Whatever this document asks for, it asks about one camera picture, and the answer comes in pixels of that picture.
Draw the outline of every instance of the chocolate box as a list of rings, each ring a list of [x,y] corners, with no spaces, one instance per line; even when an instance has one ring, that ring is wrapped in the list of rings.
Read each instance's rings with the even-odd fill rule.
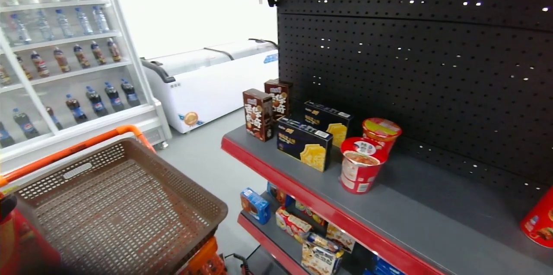
[[[271,139],[273,137],[273,98],[253,88],[242,94],[247,132],[263,142]]]
[[[265,82],[265,92],[273,97],[273,118],[290,115],[290,89],[292,83],[279,79]]]

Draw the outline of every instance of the instant noodle cup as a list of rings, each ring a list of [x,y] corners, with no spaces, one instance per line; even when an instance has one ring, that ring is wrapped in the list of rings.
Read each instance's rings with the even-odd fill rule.
[[[371,139],[377,149],[383,149],[386,153],[390,153],[401,132],[396,123],[383,118],[371,117],[363,121],[363,137]]]
[[[534,242],[553,248],[553,187],[520,222],[520,228]]]
[[[353,137],[344,140],[342,151],[342,173],[340,182],[350,193],[368,192],[382,165],[388,159],[388,153],[377,149],[377,144],[368,138]]]

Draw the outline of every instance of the water bottle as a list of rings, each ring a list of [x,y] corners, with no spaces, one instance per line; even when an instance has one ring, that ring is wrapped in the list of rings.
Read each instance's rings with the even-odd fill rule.
[[[75,11],[77,11],[77,18],[79,19],[79,23],[81,24],[81,28],[83,28],[83,33],[85,35],[91,35],[94,33],[92,31],[92,27],[89,22],[89,18],[86,17],[85,13],[81,11],[80,7],[75,7]]]
[[[16,24],[19,40],[24,44],[30,44],[32,40],[25,25],[20,21],[17,14],[12,14],[11,17],[13,19],[13,22]]]
[[[64,34],[64,37],[72,38],[73,31],[71,30],[71,25],[69,25],[69,21],[67,21],[67,17],[65,17],[64,12],[61,9],[56,9],[56,14],[57,14],[57,24],[60,25],[60,28]]]
[[[102,9],[100,9],[99,6],[93,6],[92,13],[94,14],[94,20],[96,21],[98,30],[100,30],[100,32],[109,32],[109,26],[107,25],[107,20],[105,19]]]
[[[36,12],[36,14],[38,15],[38,29],[40,30],[42,38],[46,41],[54,40],[54,33],[52,32],[52,28],[50,28],[50,25],[48,25],[48,21],[46,20],[44,12],[38,11]]]

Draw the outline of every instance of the shopping basket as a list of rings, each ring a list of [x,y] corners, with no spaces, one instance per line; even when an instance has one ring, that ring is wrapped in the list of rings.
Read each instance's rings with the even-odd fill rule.
[[[18,187],[65,267],[80,274],[166,274],[188,261],[227,215],[226,204],[122,126],[22,167],[0,187],[123,133],[119,139]]]

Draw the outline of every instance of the chest freezer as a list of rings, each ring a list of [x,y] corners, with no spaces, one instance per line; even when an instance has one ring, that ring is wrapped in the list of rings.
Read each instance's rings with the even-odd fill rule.
[[[244,90],[263,91],[267,80],[278,78],[278,49],[249,39],[143,59],[142,65],[169,125],[185,133],[241,108]]]

